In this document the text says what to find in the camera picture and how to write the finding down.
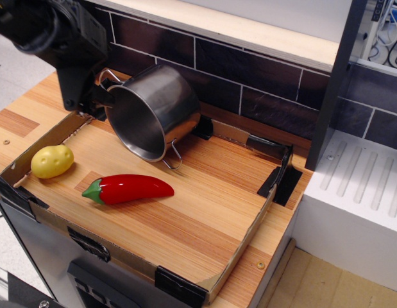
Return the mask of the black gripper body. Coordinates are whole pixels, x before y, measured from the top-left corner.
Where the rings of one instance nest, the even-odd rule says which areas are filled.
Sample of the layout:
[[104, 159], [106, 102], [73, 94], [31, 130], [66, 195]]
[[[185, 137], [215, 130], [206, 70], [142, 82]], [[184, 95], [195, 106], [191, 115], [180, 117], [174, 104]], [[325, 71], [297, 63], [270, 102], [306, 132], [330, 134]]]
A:
[[63, 103], [67, 110], [95, 111], [102, 91], [95, 75], [107, 58], [105, 28], [80, 3], [53, 3], [55, 53]]

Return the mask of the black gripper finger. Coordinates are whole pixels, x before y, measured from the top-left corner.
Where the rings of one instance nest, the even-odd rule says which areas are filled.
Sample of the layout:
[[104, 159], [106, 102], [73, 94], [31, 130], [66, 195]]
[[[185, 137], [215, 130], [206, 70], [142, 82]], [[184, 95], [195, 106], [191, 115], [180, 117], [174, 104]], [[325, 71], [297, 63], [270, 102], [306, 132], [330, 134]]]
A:
[[106, 113], [104, 106], [97, 106], [94, 104], [80, 105], [77, 109], [77, 113], [81, 116], [91, 116], [99, 121], [106, 120]]
[[112, 108], [115, 104], [115, 98], [100, 85], [93, 85], [90, 90], [90, 108]]

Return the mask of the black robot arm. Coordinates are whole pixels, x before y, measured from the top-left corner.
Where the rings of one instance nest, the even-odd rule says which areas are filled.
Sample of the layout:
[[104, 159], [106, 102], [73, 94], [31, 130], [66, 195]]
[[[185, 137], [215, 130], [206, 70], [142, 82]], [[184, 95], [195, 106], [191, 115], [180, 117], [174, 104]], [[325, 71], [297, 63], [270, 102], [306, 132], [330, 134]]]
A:
[[79, 1], [0, 1], [0, 35], [56, 69], [66, 110], [106, 119], [114, 98], [96, 84], [106, 30]]

